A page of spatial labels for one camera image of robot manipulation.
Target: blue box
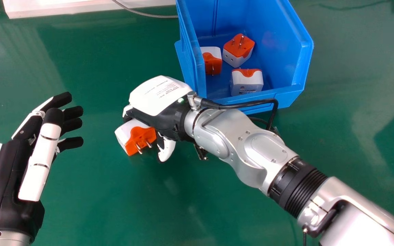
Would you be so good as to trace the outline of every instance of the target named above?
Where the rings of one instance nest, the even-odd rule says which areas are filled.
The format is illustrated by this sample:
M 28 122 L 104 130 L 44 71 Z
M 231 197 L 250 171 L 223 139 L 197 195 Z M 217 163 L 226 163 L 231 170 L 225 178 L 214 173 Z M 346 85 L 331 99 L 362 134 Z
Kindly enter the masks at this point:
M 176 0 L 180 40 L 175 43 L 185 82 L 201 97 L 222 104 L 276 98 L 280 108 L 294 102 L 305 88 L 313 40 L 288 0 Z M 255 41 L 251 58 L 241 68 L 263 71 L 261 92 L 231 96 L 234 69 L 223 61 L 222 73 L 206 75 L 200 46 L 223 46 L 243 33 Z M 272 105 L 244 108 L 246 114 Z

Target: green surface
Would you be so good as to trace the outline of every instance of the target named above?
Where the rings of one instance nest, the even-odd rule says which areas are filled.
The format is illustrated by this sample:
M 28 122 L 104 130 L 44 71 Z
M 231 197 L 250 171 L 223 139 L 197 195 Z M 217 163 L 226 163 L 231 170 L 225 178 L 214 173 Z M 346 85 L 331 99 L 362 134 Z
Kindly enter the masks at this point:
M 275 124 L 305 160 L 394 214 L 394 1 L 292 3 L 315 48 L 305 91 Z M 52 95 L 70 91 L 85 109 L 85 144 L 53 165 L 35 245 L 301 245 L 295 219 L 229 165 L 200 162 L 189 143 L 164 164 L 117 143 L 131 90 L 182 79 L 178 29 L 125 11 L 0 15 L 0 141 Z

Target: orange plastic cover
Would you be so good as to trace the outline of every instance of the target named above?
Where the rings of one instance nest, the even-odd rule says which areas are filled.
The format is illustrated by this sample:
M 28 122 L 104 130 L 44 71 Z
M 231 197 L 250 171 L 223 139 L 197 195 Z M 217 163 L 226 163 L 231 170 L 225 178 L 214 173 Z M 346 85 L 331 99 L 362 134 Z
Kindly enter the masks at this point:
M 256 71 L 262 72 L 261 69 L 239 69 L 239 68 L 232 70 L 232 72 L 233 71 L 240 71 L 244 75 L 244 77 L 248 77 L 248 78 L 252 77 Z
M 211 53 L 203 53 L 203 59 L 205 61 L 206 74 L 215 75 L 222 72 L 223 61 L 219 58 L 214 57 Z
M 134 155 L 138 152 L 139 146 L 140 149 L 147 147 L 147 143 L 153 143 L 156 140 L 156 131 L 155 128 L 142 128 L 139 126 L 133 127 L 130 130 L 130 139 L 125 143 L 127 154 Z
M 242 56 L 246 58 L 254 46 L 255 41 L 249 39 L 244 34 L 239 33 L 235 35 L 233 39 L 225 43 L 223 48 L 235 57 Z

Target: green table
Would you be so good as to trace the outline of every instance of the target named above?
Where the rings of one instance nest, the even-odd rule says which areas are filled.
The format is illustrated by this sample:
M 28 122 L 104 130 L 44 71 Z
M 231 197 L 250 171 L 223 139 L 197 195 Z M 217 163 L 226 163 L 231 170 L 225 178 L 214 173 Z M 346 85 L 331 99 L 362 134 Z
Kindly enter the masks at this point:
M 292 3 L 315 48 L 305 91 L 275 124 L 305 160 L 394 214 L 394 1 Z M 295 219 L 229 165 L 199 161 L 189 143 L 164 164 L 117 143 L 131 90 L 159 74 L 183 79 L 178 29 L 126 11 L 0 14 L 0 141 L 52 95 L 70 91 L 85 109 L 85 144 L 53 165 L 35 245 L 301 245 Z

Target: robotic arm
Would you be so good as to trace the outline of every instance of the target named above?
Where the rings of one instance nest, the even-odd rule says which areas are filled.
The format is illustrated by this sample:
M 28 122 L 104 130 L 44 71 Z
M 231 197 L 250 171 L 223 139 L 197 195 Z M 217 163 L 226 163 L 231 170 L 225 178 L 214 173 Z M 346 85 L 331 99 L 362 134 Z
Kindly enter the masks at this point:
M 42 226 L 40 197 L 57 154 L 83 145 L 81 137 L 60 139 L 82 125 L 83 108 L 58 109 L 72 101 L 69 92 L 51 97 L 0 143 L 0 246 L 28 246 Z
M 165 76 L 141 84 L 129 101 L 121 128 L 130 120 L 153 127 L 159 136 L 159 160 L 174 150 L 165 143 L 192 142 L 200 159 L 207 159 L 209 152 L 231 165 L 243 183 L 296 218 L 303 232 L 321 235 L 321 245 L 394 245 L 391 214 L 306 163 L 277 134 L 235 109 L 239 105 L 200 98 L 185 83 Z

